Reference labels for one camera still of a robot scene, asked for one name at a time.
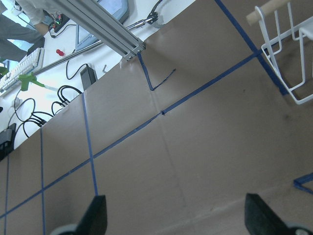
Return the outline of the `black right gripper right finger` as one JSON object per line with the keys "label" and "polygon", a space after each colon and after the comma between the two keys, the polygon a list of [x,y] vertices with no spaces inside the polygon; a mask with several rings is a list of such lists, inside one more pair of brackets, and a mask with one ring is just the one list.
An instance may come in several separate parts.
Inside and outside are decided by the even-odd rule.
{"label": "black right gripper right finger", "polygon": [[288,226],[258,195],[246,194],[245,227],[251,235],[311,235],[303,226]]}

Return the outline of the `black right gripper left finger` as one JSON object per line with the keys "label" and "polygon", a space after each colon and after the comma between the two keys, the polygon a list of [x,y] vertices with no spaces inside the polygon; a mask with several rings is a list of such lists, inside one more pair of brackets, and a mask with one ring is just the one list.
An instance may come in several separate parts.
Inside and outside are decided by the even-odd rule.
{"label": "black right gripper left finger", "polygon": [[105,235],[108,227],[107,201],[105,195],[94,196],[78,224],[60,226],[53,235]]}

